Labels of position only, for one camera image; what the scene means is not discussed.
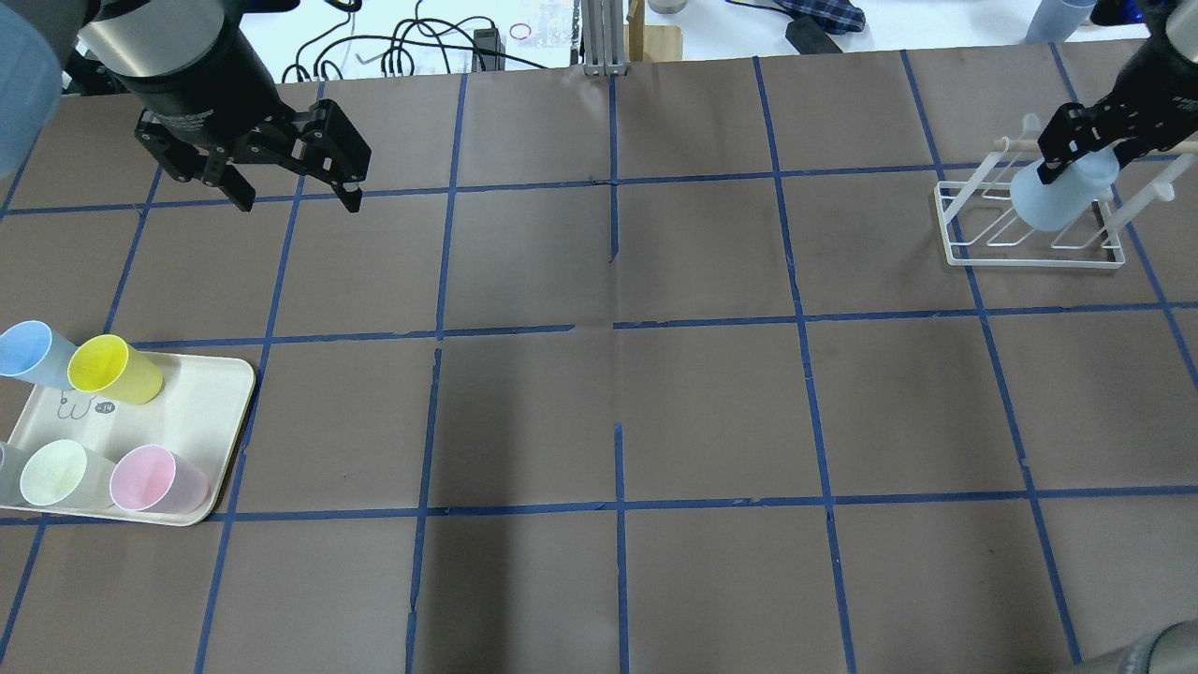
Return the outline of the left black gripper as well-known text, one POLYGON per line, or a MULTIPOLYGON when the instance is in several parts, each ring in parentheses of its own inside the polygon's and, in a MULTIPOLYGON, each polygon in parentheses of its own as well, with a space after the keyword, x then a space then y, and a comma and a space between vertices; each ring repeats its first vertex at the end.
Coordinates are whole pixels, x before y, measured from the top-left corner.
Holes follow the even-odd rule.
POLYGON ((238 166, 282 166, 328 184, 359 213, 371 145, 332 99, 288 107, 256 56, 208 56, 137 77, 134 95, 144 103, 134 138, 170 180, 200 181, 252 212, 256 189, 238 166))

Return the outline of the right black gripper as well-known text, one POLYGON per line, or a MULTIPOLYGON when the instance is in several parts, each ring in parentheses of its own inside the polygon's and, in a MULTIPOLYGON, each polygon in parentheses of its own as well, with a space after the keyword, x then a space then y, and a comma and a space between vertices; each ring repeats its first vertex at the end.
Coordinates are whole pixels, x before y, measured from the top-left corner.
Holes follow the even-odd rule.
POLYGON ((1043 186, 1073 163, 1114 148, 1118 168, 1151 151, 1169 151, 1197 129, 1197 65, 1169 42, 1146 42, 1093 107, 1067 102, 1045 125, 1036 168, 1043 186))

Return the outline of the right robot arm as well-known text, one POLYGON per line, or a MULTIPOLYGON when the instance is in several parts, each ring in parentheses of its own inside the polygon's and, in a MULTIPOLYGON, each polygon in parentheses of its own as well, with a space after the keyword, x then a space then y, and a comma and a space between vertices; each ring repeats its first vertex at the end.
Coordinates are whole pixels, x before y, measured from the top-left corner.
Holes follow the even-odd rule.
POLYGON ((1144 4, 1149 37, 1093 107, 1061 104, 1037 145, 1040 183, 1049 186, 1087 154, 1113 148, 1125 168, 1151 151, 1167 153, 1197 128, 1197 5, 1144 4))

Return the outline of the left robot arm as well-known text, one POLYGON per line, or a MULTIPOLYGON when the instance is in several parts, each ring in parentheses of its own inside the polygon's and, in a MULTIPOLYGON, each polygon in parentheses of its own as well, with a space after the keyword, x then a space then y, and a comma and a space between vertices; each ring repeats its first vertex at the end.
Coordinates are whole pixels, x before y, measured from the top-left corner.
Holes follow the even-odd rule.
POLYGON ((334 101, 288 107, 241 17, 236 1, 5 1, 4 176, 56 113, 84 44, 141 101, 134 136, 171 180, 200 181, 249 211, 256 189, 240 166, 282 166, 358 212, 371 146, 334 101))

